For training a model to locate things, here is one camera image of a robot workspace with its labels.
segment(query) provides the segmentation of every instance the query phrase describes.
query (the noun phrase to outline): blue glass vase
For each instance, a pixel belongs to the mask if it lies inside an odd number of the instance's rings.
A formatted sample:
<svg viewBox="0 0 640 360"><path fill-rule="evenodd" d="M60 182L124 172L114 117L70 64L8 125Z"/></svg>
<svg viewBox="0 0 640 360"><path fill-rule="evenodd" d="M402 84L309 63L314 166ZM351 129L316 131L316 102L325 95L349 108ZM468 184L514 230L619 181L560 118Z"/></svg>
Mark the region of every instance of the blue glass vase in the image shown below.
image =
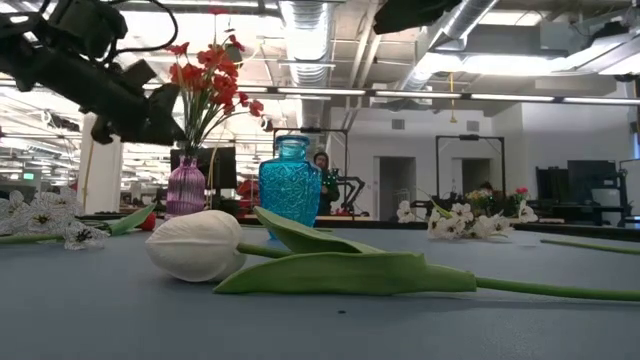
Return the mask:
<svg viewBox="0 0 640 360"><path fill-rule="evenodd" d="M307 146L305 136L276 138L278 157L260 164L260 205L311 227L320 204L322 172L306 160Z"/></svg>

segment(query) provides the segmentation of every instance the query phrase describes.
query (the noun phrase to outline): tabletop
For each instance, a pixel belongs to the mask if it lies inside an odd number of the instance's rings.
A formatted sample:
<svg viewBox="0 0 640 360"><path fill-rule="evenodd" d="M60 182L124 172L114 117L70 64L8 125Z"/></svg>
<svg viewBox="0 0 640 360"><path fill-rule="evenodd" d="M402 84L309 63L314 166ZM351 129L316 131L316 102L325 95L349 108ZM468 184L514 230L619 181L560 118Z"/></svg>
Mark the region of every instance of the tabletop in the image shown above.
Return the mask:
<svg viewBox="0 0 640 360"><path fill-rule="evenodd" d="M640 289L632 255L541 244L530 232L495 241L427 240L426 231L335 234L505 280ZM148 233L100 251L0 248L0 359L638 359L640 304L481 290L410 296L218 295L155 268ZM245 240L278 246L263 229ZM251 256L248 265L261 261Z"/></svg>

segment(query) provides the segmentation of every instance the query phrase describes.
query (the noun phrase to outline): person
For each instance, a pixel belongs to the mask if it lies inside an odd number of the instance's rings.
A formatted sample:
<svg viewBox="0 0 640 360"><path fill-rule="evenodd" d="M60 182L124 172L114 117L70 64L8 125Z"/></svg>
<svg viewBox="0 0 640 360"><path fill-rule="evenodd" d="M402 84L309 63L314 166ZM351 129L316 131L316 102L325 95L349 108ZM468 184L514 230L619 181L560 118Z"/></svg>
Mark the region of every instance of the person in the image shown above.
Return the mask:
<svg viewBox="0 0 640 360"><path fill-rule="evenodd" d="M331 215L331 203L340 198L340 191L335 176L329 172L329 155L320 151L313 156L313 163L322 170L322 191L318 216Z"/></svg>

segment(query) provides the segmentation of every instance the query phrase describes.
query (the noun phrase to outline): vase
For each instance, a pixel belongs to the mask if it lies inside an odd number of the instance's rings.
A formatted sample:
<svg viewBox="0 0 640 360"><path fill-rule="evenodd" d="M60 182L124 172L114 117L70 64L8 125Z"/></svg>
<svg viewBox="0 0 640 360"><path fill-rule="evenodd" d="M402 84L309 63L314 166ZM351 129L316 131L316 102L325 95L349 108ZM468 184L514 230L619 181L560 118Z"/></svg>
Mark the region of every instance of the vase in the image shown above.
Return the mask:
<svg viewBox="0 0 640 360"><path fill-rule="evenodd" d="M197 167L197 158L180 156L180 166L169 176L165 219L204 210L205 177Z"/></svg>
<svg viewBox="0 0 640 360"><path fill-rule="evenodd" d="M307 146L309 139L305 136L276 138L278 157L260 164L260 204L282 217L312 227L320 204L322 171L306 160Z"/></svg>

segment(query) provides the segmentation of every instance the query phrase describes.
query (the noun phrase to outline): pillar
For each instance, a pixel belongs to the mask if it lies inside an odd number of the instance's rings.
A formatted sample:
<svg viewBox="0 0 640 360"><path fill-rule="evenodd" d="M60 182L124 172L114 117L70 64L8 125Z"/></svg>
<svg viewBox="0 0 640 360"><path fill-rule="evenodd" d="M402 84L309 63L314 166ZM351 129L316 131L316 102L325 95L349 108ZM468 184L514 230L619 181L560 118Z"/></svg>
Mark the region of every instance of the pillar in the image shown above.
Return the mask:
<svg viewBox="0 0 640 360"><path fill-rule="evenodd" d="M82 125L78 201L83 203L86 186L86 214L95 214L100 211L118 212L120 208L122 143L117 136L113 136L114 141L108 145L94 142L91 137L91 128L96 118L96 115L89 113L85 115ZM89 176L85 181L89 165L91 165Z"/></svg>

